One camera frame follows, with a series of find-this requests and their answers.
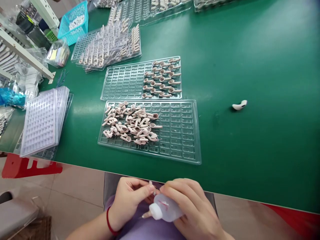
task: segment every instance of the person's left hand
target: person's left hand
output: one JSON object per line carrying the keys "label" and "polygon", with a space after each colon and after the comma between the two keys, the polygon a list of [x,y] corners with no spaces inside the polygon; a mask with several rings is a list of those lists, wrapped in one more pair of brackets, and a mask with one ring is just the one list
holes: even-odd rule
{"label": "person's left hand", "polygon": [[119,231],[133,217],[138,204],[144,199],[149,204],[153,203],[154,189],[153,185],[138,178],[120,178],[114,202],[109,209],[111,228]]}

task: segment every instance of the red string bracelet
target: red string bracelet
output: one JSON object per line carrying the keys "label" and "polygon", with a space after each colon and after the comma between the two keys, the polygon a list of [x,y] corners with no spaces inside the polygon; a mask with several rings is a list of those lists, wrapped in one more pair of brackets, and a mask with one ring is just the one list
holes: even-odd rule
{"label": "red string bracelet", "polygon": [[107,210],[107,224],[108,224],[108,228],[109,228],[109,230],[110,230],[110,232],[112,233],[113,236],[118,236],[118,235],[120,234],[121,230],[118,231],[118,232],[114,231],[114,230],[111,228],[110,223],[109,223],[109,209],[110,209],[110,207],[108,207],[108,210]]}

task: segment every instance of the hand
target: hand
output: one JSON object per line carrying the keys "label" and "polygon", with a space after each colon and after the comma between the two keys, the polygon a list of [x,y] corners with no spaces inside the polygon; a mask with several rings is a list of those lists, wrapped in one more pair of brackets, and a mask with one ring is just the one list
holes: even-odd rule
{"label": "hand", "polygon": [[138,178],[122,177],[119,180],[114,202],[109,209],[109,223],[119,231],[135,214],[138,204],[144,199],[153,203],[155,187]]}
{"label": "hand", "polygon": [[160,192],[173,199],[185,214],[174,225],[188,240],[229,240],[211,203],[200,184],[191,179],[175,179],[166,182]]}

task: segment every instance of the bottle nozzle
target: bottle nozzle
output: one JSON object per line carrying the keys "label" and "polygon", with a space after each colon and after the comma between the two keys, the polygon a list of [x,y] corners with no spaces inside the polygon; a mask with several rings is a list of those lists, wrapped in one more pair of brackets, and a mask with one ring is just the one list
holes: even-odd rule
{"label": "bottle nozzle", "polygon": [[148,211],[142,215],[142,218],[148,218],[148,217],[152,217],[152,213],[150,211]]}

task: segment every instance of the person's right hand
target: person's right hand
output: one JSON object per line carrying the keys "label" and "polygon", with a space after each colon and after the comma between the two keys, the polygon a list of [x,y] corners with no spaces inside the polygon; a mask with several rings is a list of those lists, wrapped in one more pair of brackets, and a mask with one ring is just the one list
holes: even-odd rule
{"label": "person's right hand", "polygon": [[200,184],[191,179],[168,181],[160,192],[173,199],[185,214],[174,225],[188,240],[231,240],[219,222],[211,203],[204,195]]}

